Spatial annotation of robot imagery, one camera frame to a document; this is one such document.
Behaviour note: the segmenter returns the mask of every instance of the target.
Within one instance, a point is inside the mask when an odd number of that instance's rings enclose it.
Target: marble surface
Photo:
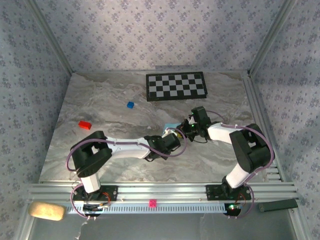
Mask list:
[[[253,122],[247,96],[236,72],[205,72],[206,99],[146,101],[148,72],[108,72],[72,75],[55,126],[40,181],[73,181],[77,176],[65,167],[70,147],[89,134],[103,130],[106,136],[136,139],[161,135],[165,123],[179,123],[191,109],[204,106],[219,112],[228,124]],[[134,108],[127,108],[128,101]],[[213,114],[212,121],[221,119]],[[91,130],[78,127],[79,121],[92,123]],[[99,171],[103,182],[220,182],[236,165],[231,145],[224,142],[187,143],[183,155],[153,162],[137,158],[108,161]],[[252,181],[263,181],[263,174]]]

